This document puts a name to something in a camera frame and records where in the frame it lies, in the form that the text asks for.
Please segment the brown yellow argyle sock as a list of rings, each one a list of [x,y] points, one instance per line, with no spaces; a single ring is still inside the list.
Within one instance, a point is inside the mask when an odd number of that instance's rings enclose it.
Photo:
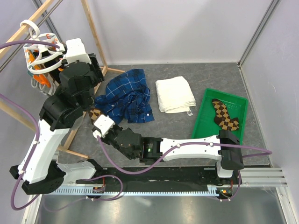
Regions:
[[[213,108],[215,110],[214,122],[221,129],[228,131],[237,131],[239,130],[239,119],[231,118],[228,112],[226,105],[216,99],[212,99]]]

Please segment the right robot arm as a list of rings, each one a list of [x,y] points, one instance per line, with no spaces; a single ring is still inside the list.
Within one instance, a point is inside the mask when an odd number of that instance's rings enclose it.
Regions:
[[[174,140],[143,137],[130,128],[114,125],[105,133],[95,127],[93,135],[128,159],[139,159],[147,165],[185,158],[215,160],[214,178],[221,184],[232,177],[233,171],[244,169],[240,141],[228,130],[220,130],[217,135],[202,139]]]

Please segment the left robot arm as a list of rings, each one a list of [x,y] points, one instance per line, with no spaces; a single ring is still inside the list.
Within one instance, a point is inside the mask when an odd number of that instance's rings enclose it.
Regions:
[[[75,59],[60,72],[60,85],[39,113],[39,131],[31,144],[35,149],[27,152],[21,164],[10,168],[14,179],[23,180],[22,189],[27,195],[49,194],[77,180],[102,180],[103,173],[93,159],[73,164],[52,159],[64,136],[94,106],[94,88],[104,80],[96,55],[88,57],[90,62]]]

